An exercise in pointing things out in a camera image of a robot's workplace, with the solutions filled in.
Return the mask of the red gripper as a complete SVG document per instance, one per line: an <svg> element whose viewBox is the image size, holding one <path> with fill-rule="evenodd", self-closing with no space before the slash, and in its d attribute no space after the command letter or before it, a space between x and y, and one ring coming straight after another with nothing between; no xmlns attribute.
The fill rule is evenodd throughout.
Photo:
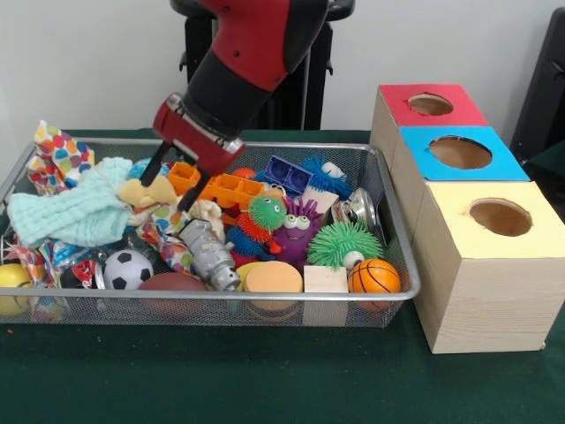
<svg viewBox="0 0 565 424"><path fill-rule="evenodd" d="M191 209L211 178L207 172L225 172L245 148L241 139L228 140L197 124L186 113L179 93L171 94L158 109L154 118L154 130L163 142L139 178L143 186L152 185L159 175L162 159L170 150L170 145L188 155L202 170L193 170L191 175L185 171L181 173L184 179L195 177L199 173L199 179L177 204L178 211Z"/></svg>

